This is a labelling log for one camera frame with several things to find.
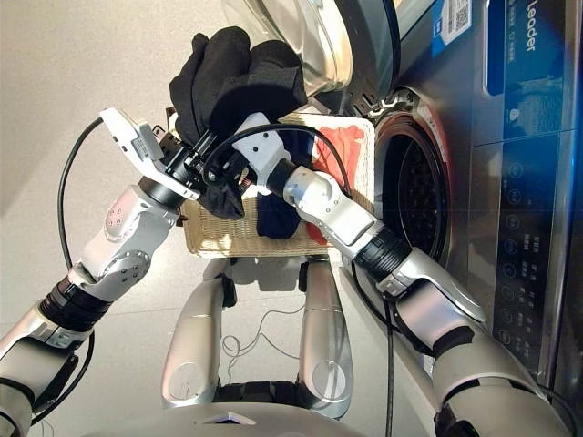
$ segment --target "laundry basket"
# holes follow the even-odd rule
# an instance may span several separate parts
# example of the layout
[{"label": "laundry basket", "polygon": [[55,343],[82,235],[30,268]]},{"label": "laundry basket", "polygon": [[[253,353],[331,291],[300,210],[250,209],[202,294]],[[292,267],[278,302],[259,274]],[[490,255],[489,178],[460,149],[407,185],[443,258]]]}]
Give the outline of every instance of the laundry basket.
[{"label": "laundry basket", "polygon": [[[358,163],[354,173],[353,199],[373,212],[374,196],[374,128],[362,118],[330,117],[314,114],[290,114],[283,123],[302,124],[322,129],[341,129],[356,126],[363,133]],[[335,251],[330,244],[322,245],[308,234],[301,222],[289,239],[270,239],[257,234],[257,190],[251,187],[243,196],[245,217],[226,220],[210,214],[198,202],[187,201],[181,213],[186,216],[184,232],[189,251],[202,258],[224,257],[289,257]]]}]

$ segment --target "gray floor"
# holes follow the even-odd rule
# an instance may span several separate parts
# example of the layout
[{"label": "gray floor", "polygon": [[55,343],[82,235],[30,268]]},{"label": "gray floor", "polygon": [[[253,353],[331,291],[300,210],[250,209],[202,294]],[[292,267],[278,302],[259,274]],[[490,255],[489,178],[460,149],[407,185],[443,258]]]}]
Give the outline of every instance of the gray floor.
[{"label": "gray floor", "polygon": [[[1,20],[4,334],[66,273],[56,231],[56,189],[78,134],[100,109],[111,106],[163,125],[168,82],[188,57],[193,33],[211,34],[226,21],[219,0],[7,0]],[[104,128],[88,139],[67,186],[66,228],[73,258],[99,230],[109,203],[137,180]],[[79,435],[161,408],[160,373],[173,325],[207,261],[187,252],[181,229],[171,231],[154,261],[147,278],[97,326],[96,353],[86,378],[48,419],[55,435]],[[223,334],[236,333],[246,343],[266,310],[302,305],[295,287],[278,283],[282,271],[290,272],[288,261],[268,262],[271,276],[239,287],[240,304],[225,311]],[[294,281],[295,276],[286,278]],[[268,291],[275,289],[289,291]],[[365,435],[380,436],[386,395],[383,336],[378,329],[371,331],[372,320],[356,300],[343,297],[356,378],[353,404],[343,420]],[[265,330],[296,353],[300,325],[301,314],[274,315]],[[223,359],[223,378],[225,363]],[[240,360],[233,378],[294,379],[296,372],[296,361],[260,342]],[[419,435],[398,376],[395,435]],[[37,427],[31,435],[41,433]],[[46,435],[52,435],[48,427]]]}]

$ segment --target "blue sticker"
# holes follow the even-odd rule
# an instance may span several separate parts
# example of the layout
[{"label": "blue sticker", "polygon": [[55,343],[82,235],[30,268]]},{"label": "blue sticker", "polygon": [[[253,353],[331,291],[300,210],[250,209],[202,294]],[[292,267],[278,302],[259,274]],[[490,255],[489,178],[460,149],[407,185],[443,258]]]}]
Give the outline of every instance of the blue sticker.
[{"label": "blue sticker", "polygon": [[439,55],[472,26],[471,0],[436,0],[432,6],[433,36],[431,54]]},{"label": "blue sticker", "polygon": [[565,0],[507,0],[504,138],[561,128]]}]

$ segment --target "washing machine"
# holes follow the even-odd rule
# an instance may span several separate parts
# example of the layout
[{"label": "washing machine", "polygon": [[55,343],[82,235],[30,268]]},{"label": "washing machine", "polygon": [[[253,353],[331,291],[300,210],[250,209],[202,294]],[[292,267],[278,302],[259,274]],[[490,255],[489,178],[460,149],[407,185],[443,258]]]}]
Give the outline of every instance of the washing machine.
[{"label": "washing machine", "polygon": [[376,215],[465,284],[493,335],[582,413],[581,2],[225,9],[253,42],[294,48],[315,107],[374,123]]}]

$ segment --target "black cable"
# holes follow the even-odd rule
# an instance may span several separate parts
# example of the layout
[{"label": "black cable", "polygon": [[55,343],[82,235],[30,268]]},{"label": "black cable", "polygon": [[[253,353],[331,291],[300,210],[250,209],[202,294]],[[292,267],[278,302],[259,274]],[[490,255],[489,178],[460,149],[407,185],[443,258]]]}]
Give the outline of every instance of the black cable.
[{"label": "black cable", "polygon": [[[352,274],[353,274],[353,278],[354,278],[354,286],[355,286],[356,291],[358,292],[359,296],[361,297],[361,299],[366,304],[366,308],[368,308],[368,310],[383,325],[386,325],[387,318],[383,314],[381,314],[381,312],[374,306],[373,301],[371,300],[371,298],[368,297],[368,295],[366,294],[366,292],[363,290],[363,287],[361,287],[361,284],[358,281],[358,277],[356,276],[356,264],[354,264],[354,261],[351,262],[351,270],[352,270]],[[394,326],[393,324],[391,324],[391,328],[392,328],[393,332],[399,332],[399,333],[401,333],[401,330],[399,330],[399,328],[397,326]]]},{"label": "black cable", "polygon": [[556,391],[550,390],[548,387],[544,385],[538,384],[538,388],[551,400],[557,401],[557,403],[565,410],[571,424],[573,425],[573,435],[575,437],[581,437],[583,434],[581,433],[582,427],[581,422],[579,421],[577,415],[573,411],[573,408],[569,404],[568,400],[565,399],[563,396],[558,394]]},{"label": "black cable", "polygon": [[[58,184],[58,195],[56,200],[56,218],[58,221],[58,235],[61,239],[61,249],[63,250],[63,257],[65,258],[65,264],[67,269],[71,269],[73,267],[73,262],[71,261],[71,254],[69,252],[69,246],[66,242],[66,232],[65,232],[65,213],[64,213],[64,203],[65,203],[65,185],[66,179],[69,176],[69,170],[73,165],[73,161],[77,156],[77,152],[81,148],[81,145],[87,138],[87,136],[95,130],[97,126],[103,123],[103,119],[101,117],[94,120],[89,126],[85,128],[81,135],[75,142],[75,145],[71,149],[68,158],[66,159],[65,166],[63,167],[63,173],[61,174],[61,180]],[[85,356],[85,360],[83,361],[83,366],[81,366],[81,370],[75,377],[75,379],[69,384],[65,391],[61,393],[61,395],[48,407],[46,407],[40,414],[35,416],[31,421],[31,426],[39,423],[46,416],[48,416],[56,407],[58,407],[71,392],[76,388],[76,386],[80,383],[81,379],[85,375],[87,368],[89,367],[89,363],[91,362],[91,358],[93,357],[93,349],[95,349],[95,332],[91,332],[89,335],[89,344],[87,346],[87,355]]]},{"label": "black cable", "polygon": [[[384,302],[384,316],[387,320],[391,319],[391,305],[389,300],[383,299]],[[393,433],[393,324],[385,323],[386,325],[386,345],[387,345],[387,392],[386,392],[386,424],[384,435],[391,437]]]},{"label": "black cable", "polygon": [[79,148],[85,141],[85,138],[101,123],[103,120],[101,117],[97,118],[93,121],[89,126],[85,128],[81,135],[75,142],[75,145],[71,149],[68,158],[66,159],[65,167],[63,168],[63,173],[61,173],[61,180],[58,184],[58,197],[56,201],[56,218],[58,220],[58,235],[61,238],[61,248],[63,249],[63,256],[65,257],[66,268],[71,269],[73,267],[73,263],[71,262],[71,255],[69,253],[69,246],[66,243],[66,232],[65,232],[65,214],[63,213],[63,205],[65,203],[65,184],[66,179],[69,176],[69,170],[71,169],[71,165],[77,156],[77,152]]},{"label": "black cable", "polygon": [[340,155],[338,154],[336,147],[334,146],[332,141],[327,136],[325,136],[322,132],[320,132],[318,129],[315,129],[315,128],[309,127],[309,126],[304,126],[304,125],[283,125],[283,124],[277,124],[277,123],[270,124],[270,125],[261,125],[261,126],[256,126],[256,127],[251,127],[249,129],[245,129],[245,130],[233,135],[232,137],[225,139],[222,143],[220,143],[218,146],[216,146],[212,150],[212,152],[210,152],[210,154],[205,158],[204,168],[202,169],[202,179],[208,185],[218,185],[220,183],[220,181],[213,181],[213,180],[209,179],[210,166],[212,165],[214,160],[226,148],[231,147],[237,141],[241,141],[242,139],[244,139],[246,137],[250,137],[250,136],[256,135],[256,134],[263,134],[263,133],[267,133],[267,132],[281,132],[281,131],[285,131],[285,130],[290,130],[290,131],[295,131],[295,132],[306,132],[306,133],[312,134],[315,137],[319,138],[322,141],[322,143],[324,143],[324,145],[326,145],[326,147],[330,149],[330,153],[333,154],[334,159],[338,163],[338,166],[340,168],[340,172],[342,173],[342,176],[343,176],[344,193],[346,194],[346,196],[348,198],[352,198],[352,191],[350,188],[350,184],[348,183],[348,175],[346,174],[346,168],[344,168],[343,161],[340,158]]}]

